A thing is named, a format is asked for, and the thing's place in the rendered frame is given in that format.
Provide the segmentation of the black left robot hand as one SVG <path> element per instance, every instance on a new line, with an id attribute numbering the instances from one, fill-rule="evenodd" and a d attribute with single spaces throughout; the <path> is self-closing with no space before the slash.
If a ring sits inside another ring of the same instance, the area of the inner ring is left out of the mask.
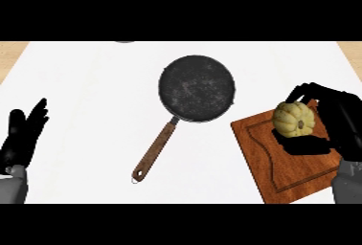
<path id="1" fill-rule="evenodd" d="M 9 133 L 0 147 L 0 173 L 14 165 L 28 167 L 34 155 L 35 145 L 48 121 L 47 99 L 41 99 L 29 115 L 14 109 L 9 115 Z"/>

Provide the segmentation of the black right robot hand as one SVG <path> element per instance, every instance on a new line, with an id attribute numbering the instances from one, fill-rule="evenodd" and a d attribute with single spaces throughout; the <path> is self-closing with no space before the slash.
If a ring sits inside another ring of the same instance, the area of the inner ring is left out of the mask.
<path id="1" fill-rule="evenodd" d="M 316 83 L 303 83 L 289 93 L 286 104 L 307 104 L 317 100 L 316 114 L 323 124 L 328 139 L 311 134 L 286 137 L 277 128 L 273 135 L 289 155 L 320 155 L 335 149 L 345 161 L 362 162 L 362 100 L 347 92 L 337 91 Z"/>

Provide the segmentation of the pale yellow squash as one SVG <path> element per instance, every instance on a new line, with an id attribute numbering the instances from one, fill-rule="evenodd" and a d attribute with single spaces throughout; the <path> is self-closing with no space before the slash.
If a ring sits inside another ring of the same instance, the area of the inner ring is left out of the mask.
<path id="1" fill-rule="evenodd" d="M 313 111 L 298 101 L 282 102 L 273 112 L 275 130 L 285 138 L 311 135 L 314 127 Z"/>

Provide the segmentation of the brown wooden cutting board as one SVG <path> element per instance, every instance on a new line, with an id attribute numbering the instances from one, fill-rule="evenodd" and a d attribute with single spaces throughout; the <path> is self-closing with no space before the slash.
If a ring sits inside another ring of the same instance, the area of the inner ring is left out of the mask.
<path id="1" fill-rule="evenodd" d="M 230 122 L 248 169 L 266 204 L 291 203 L 331 186 L 340 154 L 289 155 L 272 133 L 273 111 Z"/>

